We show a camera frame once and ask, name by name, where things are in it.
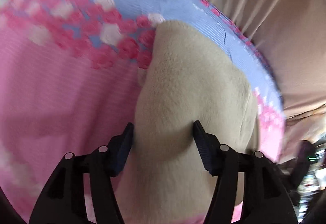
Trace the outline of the beige knit sweater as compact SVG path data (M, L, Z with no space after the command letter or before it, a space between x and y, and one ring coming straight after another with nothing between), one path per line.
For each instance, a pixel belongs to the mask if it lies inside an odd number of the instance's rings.
M217 180L199 156L195 121L237 152L258 148L258 102L244 73L208 37L169 20L156 28L116 192L126 223L180 223L208 211Z

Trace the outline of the cluttered dark shelf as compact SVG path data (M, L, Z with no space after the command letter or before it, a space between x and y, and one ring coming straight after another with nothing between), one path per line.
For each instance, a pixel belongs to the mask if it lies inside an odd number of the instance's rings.
M316 160L311 163L308 173L297 189L288 189L286 182L297 156L278 165L283 173L283 183L293 203L298 223L325 223L325 137L313 145L316 147Z

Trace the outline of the beige curtain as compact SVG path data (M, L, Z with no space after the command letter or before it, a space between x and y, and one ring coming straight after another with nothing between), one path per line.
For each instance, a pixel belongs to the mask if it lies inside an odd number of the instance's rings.
M325 0L206 1L237 26L268 64L285 117L280 153L293 152L304 134L314 137L324 131ZM155 34L166 21L155 26ZM147 69L138 74L140 91L132 121Z

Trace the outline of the pink blue floral bedsheet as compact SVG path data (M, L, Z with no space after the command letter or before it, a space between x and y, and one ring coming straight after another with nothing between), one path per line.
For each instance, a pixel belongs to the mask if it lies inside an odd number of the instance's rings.
M260 149L280 153L281 95L260 52L206 0L6 0L1 4L1 188L28 221L66 152L131 122L155 26L180 20L217 43L258 100Z

